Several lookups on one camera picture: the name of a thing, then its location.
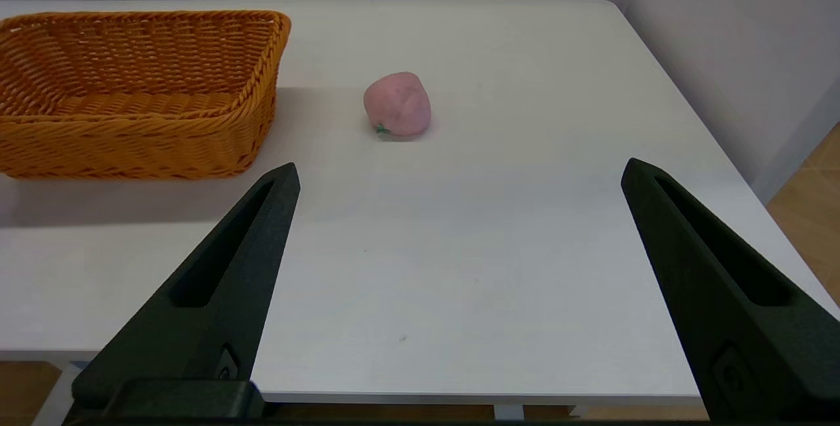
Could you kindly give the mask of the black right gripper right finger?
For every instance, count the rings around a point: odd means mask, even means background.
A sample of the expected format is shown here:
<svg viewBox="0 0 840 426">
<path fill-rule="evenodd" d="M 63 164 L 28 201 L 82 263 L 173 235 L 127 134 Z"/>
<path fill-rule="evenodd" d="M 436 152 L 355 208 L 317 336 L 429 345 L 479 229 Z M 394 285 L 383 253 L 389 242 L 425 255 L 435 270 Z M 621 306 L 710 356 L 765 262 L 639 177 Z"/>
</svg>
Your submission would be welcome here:
<svg viewBox="0 0 840 426">
<path fill-rule="evenodd" d="M 663 169 L 621 189 L 714 422 L 836 422 L 839 324 Z"/>
</svg>

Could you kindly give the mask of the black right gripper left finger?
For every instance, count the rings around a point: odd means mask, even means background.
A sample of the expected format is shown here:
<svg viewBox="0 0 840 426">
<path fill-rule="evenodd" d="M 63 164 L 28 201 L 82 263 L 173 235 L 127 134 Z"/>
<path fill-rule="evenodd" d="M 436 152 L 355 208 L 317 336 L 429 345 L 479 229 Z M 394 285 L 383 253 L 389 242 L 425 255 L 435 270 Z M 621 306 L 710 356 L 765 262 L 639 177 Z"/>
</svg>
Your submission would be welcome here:
<svg viewBox="0 0 840 426">
<path fill-rule="evenodd" d="M 301 190 L 262 175 L 72 383 L 98 422 L 249 422 L 250 376 Z"/>
</svg>

